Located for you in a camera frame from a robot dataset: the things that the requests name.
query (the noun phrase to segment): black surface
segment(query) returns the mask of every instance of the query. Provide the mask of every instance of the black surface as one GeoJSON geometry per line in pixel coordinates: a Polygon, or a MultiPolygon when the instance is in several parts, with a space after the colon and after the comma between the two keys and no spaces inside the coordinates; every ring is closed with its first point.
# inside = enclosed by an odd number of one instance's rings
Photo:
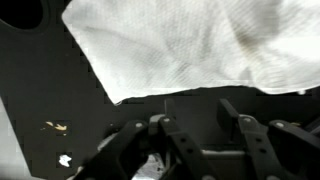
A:
{"type": "Polygon", "coordinates": [[[264,124],[274,119],[304,122],[319,116],[320,103],[314,95],[266,96],[243,87],[130,99],[115,107],[62,24],[66,3],[42,2],[42,22],[35,29],[21,30],[0,21],[0,95],[34,176],[59,180],[71,175],[96,153],[106,134],[128,120],[147,120],[164,113],[167,97],[175,101],[180,128],[209,149],[215,148],[215,143],[227,143],[215,121],[220,98],[264,124]],[[46,121],[67,124],[68,135],[57,134],[46,121]],[[71,168],[57,164],[57,157],[64,152],[72,154],[71,168]]]}

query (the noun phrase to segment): white cloth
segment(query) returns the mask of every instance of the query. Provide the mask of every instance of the white cloth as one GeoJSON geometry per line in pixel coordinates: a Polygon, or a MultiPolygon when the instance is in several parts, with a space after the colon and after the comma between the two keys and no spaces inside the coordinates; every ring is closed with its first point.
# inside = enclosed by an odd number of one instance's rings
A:
{"type": "Polygon", "coordinates": [[[73,0],[62,17],[114,103],[320,85],[320,0],[73,0]]]}

